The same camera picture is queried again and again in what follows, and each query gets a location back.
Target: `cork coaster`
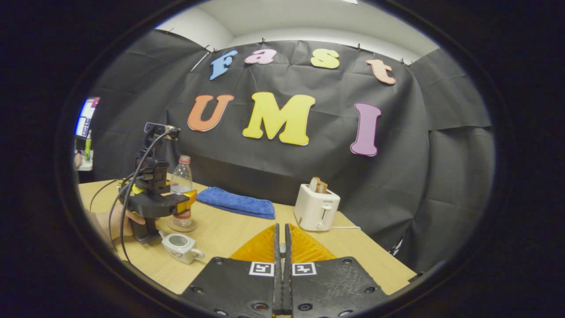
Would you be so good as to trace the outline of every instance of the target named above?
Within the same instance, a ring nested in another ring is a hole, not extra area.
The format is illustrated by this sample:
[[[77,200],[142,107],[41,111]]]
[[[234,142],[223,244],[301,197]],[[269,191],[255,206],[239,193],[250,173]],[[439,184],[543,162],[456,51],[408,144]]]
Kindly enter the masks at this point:
[[[174,223],[174,221],[175,221],[175,218],[171,217],[167,221],[167,225],[177,232],[190,232],[190,231],[193,231],[194,229],[196,229],[196,221],[195,220],[192,220],[192,223],[188,227],[178,226]]]

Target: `blue towel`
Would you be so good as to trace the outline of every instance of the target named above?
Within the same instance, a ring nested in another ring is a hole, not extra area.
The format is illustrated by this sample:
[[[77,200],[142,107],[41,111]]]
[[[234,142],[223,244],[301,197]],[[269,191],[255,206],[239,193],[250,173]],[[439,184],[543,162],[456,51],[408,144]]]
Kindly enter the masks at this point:
[[[231,194],[216,187],[210,187],[200,192],[196,199],[212,207],[233,213],[267,218],[269,220],[275,219],[275,207],[273,207],[273,203],[269,200],[259,200],[248,196]]]

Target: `white wall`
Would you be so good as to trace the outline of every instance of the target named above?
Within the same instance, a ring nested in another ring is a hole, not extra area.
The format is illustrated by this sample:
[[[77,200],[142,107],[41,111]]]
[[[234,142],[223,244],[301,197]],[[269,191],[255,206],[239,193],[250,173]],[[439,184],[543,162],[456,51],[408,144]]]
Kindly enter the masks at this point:
[[[405,63],[418,60],[421,56],[411,52],[398,45],[392,44],[387,41],[379,40],[378,38],[360,35],[353,32],[332,30],[332,29],[319,29],[319,28],[289,28],[289,29],[271,29],[263,30],[257,33],[247,34],[235,37],[228,47],[257,43],[261,42],[264,37],[266,41],[280,41],[280,40],[310,40],[310,41],[323,41],[333,42],[344,45],[357,47],[361,44],[361,48],[382,55],[394,58],[400,61],[404,59]]]
[[[165,21],[155,29],[169,31],[184,36],[202,46],[210,45],[208,49],[223,49],[229,47],[233,40],[232,33],[208,13],[191,8]]]

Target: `monitor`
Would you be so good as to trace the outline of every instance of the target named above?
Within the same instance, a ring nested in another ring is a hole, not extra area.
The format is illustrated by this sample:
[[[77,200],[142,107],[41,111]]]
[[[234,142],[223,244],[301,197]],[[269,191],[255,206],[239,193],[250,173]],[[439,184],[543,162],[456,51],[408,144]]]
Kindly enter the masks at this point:
[[[82,111],[80,111],[79,120],[76,123],[75,135],[80,138],[86,139],[88,134],[88,129],[90,129],[90,122],[92,120],[92,115],[96,110],[96,105],[100,97],[88,97],[82,106]]]

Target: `wooden table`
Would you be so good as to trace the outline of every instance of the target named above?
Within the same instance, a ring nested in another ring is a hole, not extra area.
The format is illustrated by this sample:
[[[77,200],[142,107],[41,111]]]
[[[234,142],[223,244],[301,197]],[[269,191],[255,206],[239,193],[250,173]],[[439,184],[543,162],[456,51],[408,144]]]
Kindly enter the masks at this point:
[[[107,181],[83,183],[79,191],[83,206],[88,208],[90,199]],[[193,188],[198,192],[206,186],[194,183]],[[96,197],[92,212],[100,213],[110,210],[115,196],[118,194],[114,184],[106,187]],[[139,244],[134,237],[125,237],[125,247],[131,262],[158,284],[181,294],[196,278],[204,266],[215,256],[230,257],[249,239],[266,229],[280,224],[280,242],[284,242],[284,225],[297,225],[293,207],[273,204],[276,219],[244,216],[213,208],[200,202],[192,205],[192,218],[197,222],[197,228],[185,233],[196,240],[196,247],[206,254],[202,261],[194,261],[188,265],[173,259],[163,248],[161,239],[155,239],[146,244]],[[157,221],[157,228],[165,234],[174,233],[167,226],[170,217]],[[354,226],[341,212],[337,212],[333,226]],[[392,294],[408,285],[408,280],[416,275],[400,261],[388,254],[359,229],[332,229],[328,232],[307,232],[323,244],[336,257],[352,256],[363,266],[386,294]],[[118,239],[114,240],[118,254],[125,259]]]

